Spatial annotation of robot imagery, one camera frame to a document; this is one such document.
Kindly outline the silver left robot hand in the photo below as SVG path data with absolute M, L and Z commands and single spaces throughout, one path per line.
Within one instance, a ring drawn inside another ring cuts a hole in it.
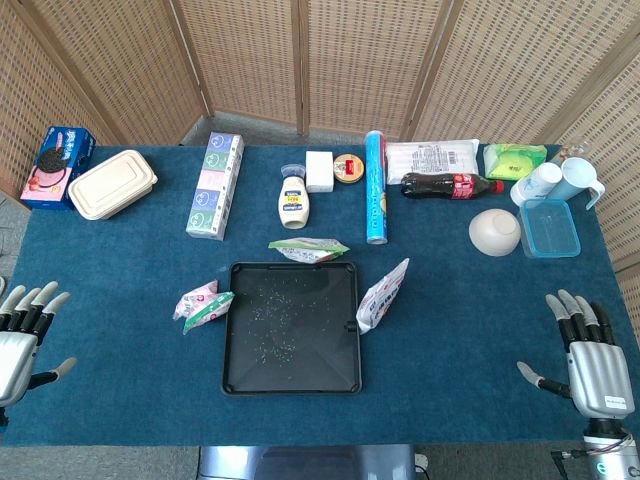
M 70 298 L 69 292 L 54 295 L 57 289 L 57 281 L 31 290 L 18 285 L 1 304 L 1 412 L 28 390 L 66 376 L 77 364 L 75 357 L 69 357 L 51 370 L 33 373 L 45 336 Z

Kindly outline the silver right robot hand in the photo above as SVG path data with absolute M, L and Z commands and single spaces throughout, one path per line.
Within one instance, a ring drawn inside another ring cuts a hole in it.
M 626 356 L 604 308 L 564 289 L 545 296 L 563 341 L 569 382 L 551 380 L 519 361 L 534 387 L 569 399 L 589 419 L 622 420 L 635 411 Z

